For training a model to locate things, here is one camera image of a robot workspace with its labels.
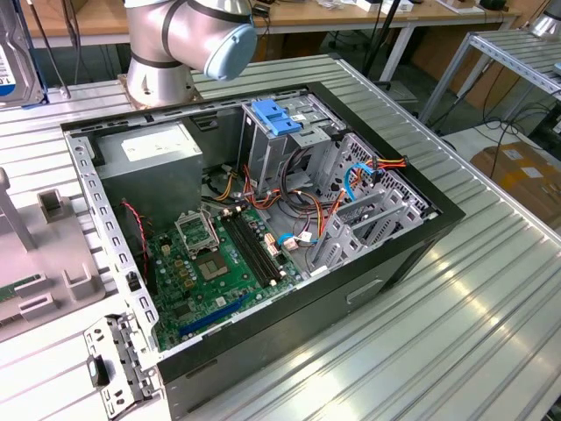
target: table leg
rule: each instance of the table leg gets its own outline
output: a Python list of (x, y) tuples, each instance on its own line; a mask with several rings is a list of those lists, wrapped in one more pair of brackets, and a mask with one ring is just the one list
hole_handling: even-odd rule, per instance
[(394, 49), (387, 59), (386, 66), (384, 67), (384, 71), (382, 72), (382, 76), (380, 77), (380, 80), (382, 82), (388, 82), (392, 80), (395, 69), (397, 68), (397, 65), (400, 64), (403, 52), (405, 51), (405, 48), (407, 47), (407, 44), (409, 43), (414, 30), (414, 26), (407, 26), (400, 30), (400, 35), (395, 41)]
[[(501, 24), (501, 26), (499, 26), (499, 31), (509, 30), (510, 26), (512, 26), (514, 21), (515, 21), (514, 18), (506, 19)], [(473, 85), (475, 80), (478, 78), (479, 74), (483, 71), (483, 69), (485, 68), (485, 66), (487, 65), (487, 63), (490, 60), (491, 59), (488, 56), (486, 56), (485, 54), (481, 55), (481, 58), (479, 59), (477, 64), (473, 67), (472, 72), (470, 73), (469, 76), (467, 76), (467, 79), (465, 79), (464, 84), (462, 85), (462, 87), (458, 91), (458, 98), (460, 98), (462, 95), (464, 95), (464, 93)]]
[(479, 61), (475, 66), (473, 66), (472, 72), (469, 74), (469, 76), (467, 76), (467, 79), (465, 79), (464, 84), (456, 94), (458, 98), (461, 98), (466, 93), (466, 91), (469, 88), (471, 88), (471, 86), (475, 83), (476, 79), (479, 77), (479, 75), (481, 74), (485, 66), (489, 63), (489, 61), (491, 61), (491, 59), (489, 58), (488, 55), (481, 54)]
[(467, 52), (470, 49), (471, 41), (472, 35), (468, 33), (460, 44), (457, 52), (454, 54), (450, 65), (444, 71), (444, 74), (442, 75), (440, 82), (438, 82), (437, 87), (432, 92), (429, 101), (427, 101), (427, 104), (424, 106), (424, 109), (419, 116), (419, 121), (421, 121), (422, 123), (426, 124), (427, 121), (429, 121), (429, 118), (440, 102), (442, 95), (444, 95), (444, 92), (448, 89), (448, 85), (450, 85), (452, 78), (454, 77), (456, 72), (458, 72), (459, 67), (464, 62)]
[(524, 93), (521, 96), (516, 98), (516, 101), (503, 114), (502, 116), (503, 121), (508, 121), (509, 118), (516, 115), (516, 113), (521, 109), (524, 100), (528, 97), (529, 93), (534, 88), (534, 85), (532, 83), (528, 82), (526, 79), (522, 79), (522, 80), (523, 80), (522, 83), (526, 85), (526, 89), (524, 90)]

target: motherboard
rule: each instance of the motherboard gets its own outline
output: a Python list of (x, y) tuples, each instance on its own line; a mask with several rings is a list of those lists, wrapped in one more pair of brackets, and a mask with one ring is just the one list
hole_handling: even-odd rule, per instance
[(160, 350), (301, 282), (289, 255), (274, 242), (257, 211), (242, 208), (214, 217), (192, 212), (175, 229), (149, 239)]

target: label sticker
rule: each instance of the label sticker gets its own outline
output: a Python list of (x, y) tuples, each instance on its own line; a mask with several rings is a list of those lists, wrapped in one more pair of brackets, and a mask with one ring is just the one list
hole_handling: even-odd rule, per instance
[(522, 169), (522, 171), (524, 171), (529, 178), (540, 178), (543, 177), (542, 173), (540, 173), (536, 168), (534, 167), (525, 167)]
[(302, 114), (294, 114), (294, 116), (290, 116), (290, 118), (292, 118), (293, 121), (303, 121), (306, 119)]
[(0, 96), (11, 94), (16, 88), (16, 79), (4, 49), (0, 47)]
[(305, 243), (309, 243), (312, 240), (312, 233), (308, 231), (304, 231), (300, 234), (300, 240), (304, 241)]
[(502, 152), (504, 152), (505, 155), (513, 161), (524, 159), (524, 157), (520, 155), (520, 152), (518, 152), (515, 149), (507, 149), (506, 151), (502, 151)]
[(182, 149), (183, 144), (181, 139), (177, 139), (175, 136), (164, 137), (161, 133), (155, 133), (124, 140), (121, 147), (129, 161), (134, 162), (163, 155), (164, 153), (179, 151)]

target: hard drive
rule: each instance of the hard drive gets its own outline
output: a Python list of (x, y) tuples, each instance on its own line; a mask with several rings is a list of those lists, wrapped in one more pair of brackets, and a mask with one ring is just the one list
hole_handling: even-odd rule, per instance
[(46, 87), (19, 2), (0, 3), (0, 106), (46, 103)]

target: wooden table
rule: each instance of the wooden table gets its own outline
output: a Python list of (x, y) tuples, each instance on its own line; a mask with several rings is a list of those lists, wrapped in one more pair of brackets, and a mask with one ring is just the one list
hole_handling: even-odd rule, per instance
[[(67, 28), (60, 11), (60, 1), (41, 0), (41, 3), (36, 3), (39, 17), (51, 46), (70, 46)], [(33, 38), (33, 44), (37, 47), (44, 46), (43, 41), (39, 38), (39, 30), (32, 19), (27, 2), (21, 0), (21, 4)], [(410, 13), (395, 15), (391, 27), (401, 28), (401, 31), (380, 79), (382, 81), (391, 80), (391, 76), (416, 27), (502, 23), (501, 29), (508, 29), (519, 15), (520, 13), (514, 10), (458, 15), (438, 4), (435, 0), (425, 0), (423, 4), (416, 4)], [(376, 17), (377, 13), (366, 12), (353, 5), (346, 5), (342, 10), (328, 10), (320, 6), (315, 0), (307, 0), (303, 4), (277, 2), (271, 6), (269, 32), (275, 34), (372, 29)], [(379, 26), (384, 20), (385, 17), (382, 14)], [(88, 0), (78, 12), (78, 21), (84, 46), (129, 42), (126, 13), (120, 0)], [(255, 25), (260, 33), (266, 30), (266, 23), (262, 18), (256, 18)]]

